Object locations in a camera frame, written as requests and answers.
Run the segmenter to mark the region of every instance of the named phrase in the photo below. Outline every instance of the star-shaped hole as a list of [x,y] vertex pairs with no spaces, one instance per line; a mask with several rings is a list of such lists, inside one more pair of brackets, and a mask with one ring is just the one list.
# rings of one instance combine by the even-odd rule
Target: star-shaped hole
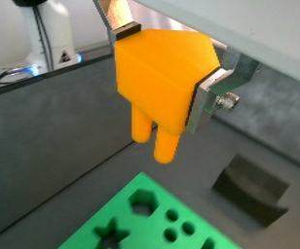
[[93,232],[100,237],[100,242],[95,249],[123,249],[120,246],[121,240],[128,236],[129,232],[117,229],[116,219],[112,218],[107,227],[93,228]]

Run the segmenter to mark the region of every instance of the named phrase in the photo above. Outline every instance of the black cable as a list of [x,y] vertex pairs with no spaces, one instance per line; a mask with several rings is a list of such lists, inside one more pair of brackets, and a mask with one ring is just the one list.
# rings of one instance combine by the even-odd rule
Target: black cable
[[41,21],[40,13],[37,11],[37,7],[33,7],[33,8],[36,10],[36,15],[37,15],[37,18],[39,18],[39,23],[40,23],[40,27],[41,27],[47,47],[48,47],[49,63],[51,63],[51,70],[49,71],[52,71],[53,70],[53,59],[52,59],[52,52],[51,52],[51,43],[49,43],[48,35],[47,35],[47,32],[45,32],[45,27],[44,27],[43,21]]
[[49,62],[48,62],[48,57],[47,57],[45,45],[44,45],[43,36],[41,36],[41,32],[40,32],[37,12],[39,12],[37,11],[37,7],[33,6],[32,7],[32,13],[33,13],[33,17],[35,17],[35,23],[36,23],[36,27],[37,27],[37,32],[39,32],[39,38],[40,38],[40,44],[41,44],[41,50],[43,50],[43,54],[44,54],[44,60],[45,60],[47,70],[51,71],[49,70],[51,68],[49,68]]

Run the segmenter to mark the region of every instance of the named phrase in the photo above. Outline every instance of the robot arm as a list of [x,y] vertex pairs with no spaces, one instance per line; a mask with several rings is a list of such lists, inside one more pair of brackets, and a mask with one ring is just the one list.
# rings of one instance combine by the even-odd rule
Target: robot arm
[[12,0],[21,8],[31,41],[25,63],[37,74],[77,63],[68,11],[57,0]]

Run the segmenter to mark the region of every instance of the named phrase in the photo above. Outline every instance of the screw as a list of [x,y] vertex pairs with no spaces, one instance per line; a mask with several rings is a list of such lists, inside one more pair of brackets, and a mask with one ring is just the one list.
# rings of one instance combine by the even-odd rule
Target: screw
[[239,97],[227,92],[224,96],[220,96],[216,101],[218,108],[222,108],[224,111],[231,112],[238,104]]

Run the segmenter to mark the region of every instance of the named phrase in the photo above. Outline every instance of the gray wall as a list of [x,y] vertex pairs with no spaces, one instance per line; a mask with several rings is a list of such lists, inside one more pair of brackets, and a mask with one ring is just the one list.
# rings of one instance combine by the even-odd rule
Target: gray wall
[[113,60],[71,69],[0,94],[0,231],[129,143]]
[[235,110],[216,117],[300,164],[300,82],[264,66],[234,93]]

